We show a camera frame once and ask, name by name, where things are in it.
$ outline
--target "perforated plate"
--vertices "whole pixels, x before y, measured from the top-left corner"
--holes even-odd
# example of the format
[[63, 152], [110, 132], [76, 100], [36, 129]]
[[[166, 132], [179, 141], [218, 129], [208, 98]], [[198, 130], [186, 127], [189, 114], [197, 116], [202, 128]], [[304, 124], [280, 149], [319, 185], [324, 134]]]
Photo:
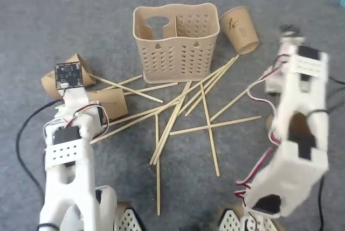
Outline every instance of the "perforated plate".
[[[241, 221], [247, 222], [247, 230], [254, 231], [255, 220], [251, 216], [244, 216]], [[256, 231], [278, 231], [273, 222], [270, 219], [264, 219], [260, 216], [256, 216], [257, 230]], [[219, 225], [219, 231], [240, 231], [241, 224], [233, 210], [228, 210], [223, 216], [223, 219]]]
[[270, 219], [264, 220], [265, 231], [278, 231], [273, 222]]
[[[243, 221], [247, 223], [247, 229], [249, 231], [255, 231], [255, 219], [251, 216], [244, 216]], [[264, 227], [264, 218], [260, 216], [256, 216], [256, 222], [257, 222], [257, 229], [256, 231], [266, 231]]]
[[83, 157], [87, 157], [87, 151], [81, 139], [51, 145], [46, 148], [45, 166], [48, 169], [49, 167], [73, 162]]
[[117, 231], [141, 231], [139, 222], [132, 209], [128, 208], [125, 210], [118, 224]]
[[240, 222], [234, 211], [229, 209], [226, 211], [220, 225], [219, 231], [239, 231]]

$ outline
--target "red wire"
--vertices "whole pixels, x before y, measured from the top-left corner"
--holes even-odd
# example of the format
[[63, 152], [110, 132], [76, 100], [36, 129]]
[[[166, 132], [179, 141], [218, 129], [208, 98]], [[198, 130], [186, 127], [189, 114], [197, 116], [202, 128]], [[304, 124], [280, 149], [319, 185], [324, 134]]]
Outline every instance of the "red wire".
[[256, 164], [256, 166], [254, 167], [254, 169], [252, 170], [252, 172], [249, 174], [249, 176], [244, 179], [243, 181], [237, 181], [236, 184], [237, 185], [244, 185], [247, 184], [247, 182], [249, 180], [251, 180], [254, 175], [257, 173], [258, 169], [262, 166], [263, 162], [265, 161], [265, 159], [268, 157], [268, 155], [274, 151], [276, 149], [275, 146], [270, 147], [269, 149], [266, 150], [266, 152], [262, 155], [262, 157], [260, 158], [259, 162]]

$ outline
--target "wire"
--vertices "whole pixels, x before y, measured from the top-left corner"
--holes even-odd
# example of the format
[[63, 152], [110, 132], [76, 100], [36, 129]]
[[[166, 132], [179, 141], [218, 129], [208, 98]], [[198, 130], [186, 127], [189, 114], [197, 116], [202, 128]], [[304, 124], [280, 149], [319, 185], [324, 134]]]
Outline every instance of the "wire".
[[277, 110], [276, 110], [274, 104], [273, 104], [271, 101], [267, 100], [267, 99], [261, 99], [261, 98], [254, 97], [254, 96], [250, 93], [250, 90], [251, 90], [254, 86], [256, 86], [257, 84], [259, 84], [259, 83], [265, 81], [269, 76], [271, 76], [273, 73], [275, 73], [276, 71], [278, 71], [280, 68], [281, 68], [281, 67], [277, 67], [277, 68], [271, 70], [271, 71], [268, 72], [268, 73], [265, 72], [261, 77], [259, 77], [256, 81], [254, 81], [252, 84], [250, 84], [250, 85], [247, 87], [247, 95], [248, 95], [252, 100], [254, 100], [254, 101], [266, 102], [266, 103], [268, 103], [268, 104], [271, 106], [271, 108], [272, 108], [273, 116], [275, 116], [276, 113], [277, 113]]
[[93, 139], [98, 138], [98, 137], [104, 135], [104, 134], [108, 131], [108, 129], [109, 129], [109, 117], [108, 117], [108, 115], [107, 115], [107, 112], [106, 112], [105, 108], [104, 108], [102, 105], [100, 105], [100, 104], [95, 104], [95, 103], [88, 104], [88, 105], [83, 106], [83, 107], [79, 108], [78, 110], [76, 110], [76, 111], [73, 113], [73, 117], [66, 123], [65, 128], [68, 128], [68, 127], [70, 127], [70, 126], [72, 125], [72, 123], [73, 123], [73, 121], [75, 120], [75, 118], [77, 118], [77, 117], [76, 117], [76, 114], [77, 114], [77, 113], [80, 113], [80, 112], [85, 111], [85, 110], [87, 110], [87, 109], [89, 109], [89, 108], [92, 108], [92, 107], [101, 108], [102, 111], [103, 111], [103, 113], [104, 113], [104, 115], [105, 115], [105, 117], [106, 117], [106, 121], [107, 121], [107, 126], [106, 126], [105, 130], [103, 130], [103, 131], [101, 131], [100, 133], [98, 133], [97, 135], [95, 135], [95, 136], [93, 137]]
[[321, 204], [321, 197], [322, 197], [322, 190], [323, 190], [323, 183], [325, 182], [325, 176], [321, 177], [320, 186], [319, 186], [319, 194], [318, 194], [318, 207], [319, 207], [319, 215], [320, 215], [320, 228], [319, 231], [323, 231], [324, 220], [323, 220], [323, 212], [322, 212], [322, 204]]
[[242, 180], [242, 181], [236, 181], [237, 185], [244, 185], [247, 184], [248, 181], [250, 181], [254, 175], [256, 174], [256, 172], [258, 171], [258, 169], [261, 167], [261, 165], [263, 164], [263, 162], [265, 161], [265, 159], [271, 154], [271, 152], [275, 151], [276, 147], [272, 146], [270, 148], [268, 148], [266, 150], [266, 152], [261, 156], [261, 158], [259, 159], [259, 161], [256, 163], [256, 165], [254, 166], [254, 168], [252, 169], [252, 171], [248, 174], [248, 176]]
[[49, 126], [49, 125], [55, 125], [55, 124], [57, 124], [58, 122], [61, 122], [61, 121], [67, 122], [66, 119], [64, 119], [64, 118], [52, 119], [51, 121], [48, 121], [48, 122], [43, 126], [43, 137], [44, 137], [44, 139], [47, 137], [45, 128], [46, 128], [47, 126]]
[[275, 67], [275, 65], [277, 64], [278, 60], [281, 58], [281, 57], [290, 57], [289, 54], [286, 54], [286, 53], [283, 53], [281, 55], [278, 55], [275, 60], [273, 61], [273, 64], [272, 64], [272, 68]]
[[42, 224], [39, 224], [36, 228], [36, 231], [39, 231], [41, 227], [50, 227], [50, 228], [53, 228], [55, 229], [56, 231], [59, 231], [60, 228], [52, 223], [42, 223]]
[[255, 221], [255, 229], [254, 229], [254, 231], [257, 231], [257, 230], [258, 230], [258, 221], [257, 221], [257, 219], [252, 215], [252, 213], [248, 212], [248, 214], [249, 214], [252, 218], [254, 218], [254, 221]]
[[340, 80], [338, 80], [338, 79], [336, 79], [336, 78], [334, 78], [332, 76], [329, 76], [329, 79], [332, 80], [335, 83], [338, 83], [338, 84], [341, 84], [341, 85], [345, 85], [345, 82], [340, 81]]
[[46, 105], [40, 107], [39, 109], [37, 109], [36, 111], [34, 111], [23, 123], [22, 127], [19, 129], [18, 133], [17, 133], [17, 137], [16, 137], [16, 155], [17, 155], [17, 159], [18, 162], [20, 164], [20, 166], [22, 167], [22, 169], [25, 171], [25, 173], [29, 176], [29, 178], [33, 181], [33, 183], [36, 185], [38, 191], [39, 191], [39, 195], [41, 198], [41, 203], [42, 206], [44, 204], [44, 191], [43, 188], [41, 187], [41, 185], [39, 184], [38, 180], [33, 176], [33, 174], [30, 172], [30, 170], [27, 168], [27, 166], [25, 165], [22, 156], [20, 155], [20, 138], [22, 136], [22, 133], [25, 129], [25, 127], [28, 125], [28, 123], [30, 122], [30, 120], [37, 115], [39, 112], [43, 111], [44, 109], [56, 104], [57, 102], [61, 101], [63, 98], [61, 99], [57, 99], [54, 100], [52, 102], [47, 103]]

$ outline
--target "utensil holder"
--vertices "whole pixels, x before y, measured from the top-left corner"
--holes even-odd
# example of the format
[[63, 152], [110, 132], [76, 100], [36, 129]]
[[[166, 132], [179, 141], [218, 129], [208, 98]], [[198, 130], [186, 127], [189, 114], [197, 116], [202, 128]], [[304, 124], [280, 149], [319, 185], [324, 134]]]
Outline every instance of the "utensil holder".
[[[152, 17], [169, 19], [163, 28], [164, 39], [153, 39], [153, 31], [146, 24], [146, 20]], [[211, 3], [136, 8], [133, 36], [145, 81], [198, 81], [209, 75], [219, 31], [217, 8]]]

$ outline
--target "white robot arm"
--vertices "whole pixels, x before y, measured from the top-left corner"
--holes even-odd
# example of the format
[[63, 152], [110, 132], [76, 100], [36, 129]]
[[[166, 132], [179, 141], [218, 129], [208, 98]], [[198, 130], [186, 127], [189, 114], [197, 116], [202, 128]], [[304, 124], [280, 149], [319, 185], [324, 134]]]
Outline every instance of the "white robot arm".
[[44, 126], [46, 193], [37, 230], [116, 231], [121, 223], [141, 230], [134, 210], [123, 209], [131, 221], [121, 220], [111, 187], [95, 187], [90, 141], [105, 132], [102, 116], [107, 116], [101, 105], [89, 102], [80, 63], [56, 65], [55, 70], [65, 106]]
[[[267, 70], [272, 74], [265, 79], [265, 91], [279, 98], [269, 130], [276, 145], [245, 180], [237, 182], [246, 187], [235, 193], [243, 199], [241, 231], [254, 230], [253, 223], [248, 227], [253, 218], [259, 231], [278, 230], [264, 223], [290, 215], [328, 170], [328, 55], [303, 41], [301, 36], [283, 35], [277, 60]], [[273, 152], [270, 163], [256, 174]]]

